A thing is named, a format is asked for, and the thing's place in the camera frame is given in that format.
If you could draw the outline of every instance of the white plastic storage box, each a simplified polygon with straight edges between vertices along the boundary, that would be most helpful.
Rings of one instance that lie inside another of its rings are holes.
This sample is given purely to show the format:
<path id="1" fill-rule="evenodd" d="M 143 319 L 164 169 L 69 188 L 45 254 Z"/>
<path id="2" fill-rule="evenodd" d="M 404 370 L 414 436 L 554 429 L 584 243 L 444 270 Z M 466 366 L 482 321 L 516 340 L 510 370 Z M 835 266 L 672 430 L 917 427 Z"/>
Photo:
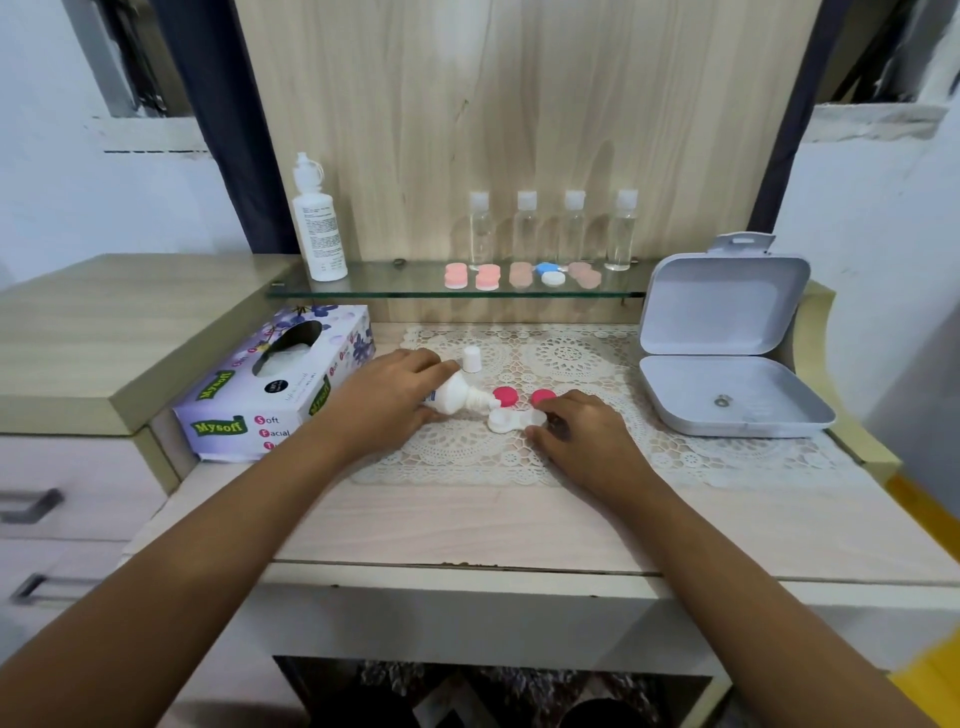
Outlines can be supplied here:
<path id="1" fill-rule="evenodd" d="M 640 375 L 665 423 L 687 435 L 809 437 L 836 420 L 789 369 L 764 358 L 782 341 L 810 278 L 774 236 L 720 235 L 706 253 L 654 269 L 640 318 Z"/>

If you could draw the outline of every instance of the tissue box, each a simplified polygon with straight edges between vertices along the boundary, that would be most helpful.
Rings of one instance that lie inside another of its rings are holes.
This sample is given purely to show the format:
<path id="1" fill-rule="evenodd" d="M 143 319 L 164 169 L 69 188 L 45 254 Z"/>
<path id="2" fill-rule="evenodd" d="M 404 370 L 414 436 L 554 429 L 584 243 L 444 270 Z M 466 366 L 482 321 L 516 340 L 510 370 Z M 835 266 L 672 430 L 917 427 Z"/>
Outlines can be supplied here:
<path id="1" fill-rule="evenodd" d="M 174 406 L 203 460 L 257 460 L 373 357 L 364 305 L 285 308 Z"/>

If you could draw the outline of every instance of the white lace tablecloth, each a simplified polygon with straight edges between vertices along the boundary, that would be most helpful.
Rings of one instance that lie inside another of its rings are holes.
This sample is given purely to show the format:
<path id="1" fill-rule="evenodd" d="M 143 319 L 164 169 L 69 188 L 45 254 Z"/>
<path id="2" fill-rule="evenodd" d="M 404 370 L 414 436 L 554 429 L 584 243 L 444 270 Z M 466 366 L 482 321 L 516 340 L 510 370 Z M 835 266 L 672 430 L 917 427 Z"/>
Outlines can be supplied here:
<path id="1" fill-rule="evenodd" d="M 529 406 L 537 389 L 558 395 L 580 389 L 616 409 L 657 472 L 675 488 L 874 487 L 870 476 L 825 432 L 809 439 L 761 440 L 688 437 L 668 428 L 643 391 L 635 326 L 435 325 L 411 326 L 403 347 L 426 347 L 459 358 L 475 344 L 483 371 L 468 375 L 492 390 L 508 385 Z M 556 486 L 560 475 L 544 463 L 522 433 L 498 435 L 486 419 L 459 414 L 425 426 L 402 449 L 367 465 L 356 483 Z"/>

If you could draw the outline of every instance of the open shelf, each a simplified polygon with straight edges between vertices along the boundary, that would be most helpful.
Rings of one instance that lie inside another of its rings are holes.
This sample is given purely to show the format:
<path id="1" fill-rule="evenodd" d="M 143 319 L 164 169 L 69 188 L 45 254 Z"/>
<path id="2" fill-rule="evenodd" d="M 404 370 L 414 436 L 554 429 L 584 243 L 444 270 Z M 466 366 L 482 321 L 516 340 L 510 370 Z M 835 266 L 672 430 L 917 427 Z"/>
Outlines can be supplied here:
<path id="1" fill-rule="evenodd" d="M 445 263 L 438 261 L 351 262 L 349 274 L 341 280 L 318 283 L 306 275 L 305 268 L 290 279 L 278 281 L 269 296 L 278 299 L 622 299 L 646 295 L 655 260 L 641 260 L 628 271 L 608 271 L 602 263 L 594 270 L 603 274 L 596 288 L 581 288 L 567 276 L 566 283 L 555 288 L 544 285 L 539 276 L 527 288 L 514 288 L 508 281 L 510 264 L 500 263 L 500 287 L 495 291 L 478 291 L 472 271 L 469 285 L 459 290 L 444 287 Z"/>

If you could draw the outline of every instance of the wooden side panel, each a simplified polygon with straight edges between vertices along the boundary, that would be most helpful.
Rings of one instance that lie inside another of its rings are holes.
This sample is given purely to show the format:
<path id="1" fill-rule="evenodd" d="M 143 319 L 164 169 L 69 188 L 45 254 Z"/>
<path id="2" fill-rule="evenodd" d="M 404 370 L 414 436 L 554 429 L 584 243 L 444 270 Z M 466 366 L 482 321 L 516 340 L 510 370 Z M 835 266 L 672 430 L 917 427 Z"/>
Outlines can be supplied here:
<path id="1" fill-rule="evenodd" d="M 490 190 L 553 235 L 585 189 L 602 243 L 640 190 L 635 255 L 747 224 L 819 0 L 237 0 L 287 191 L 319 159 L 348 257 L 463 258 Z"/>

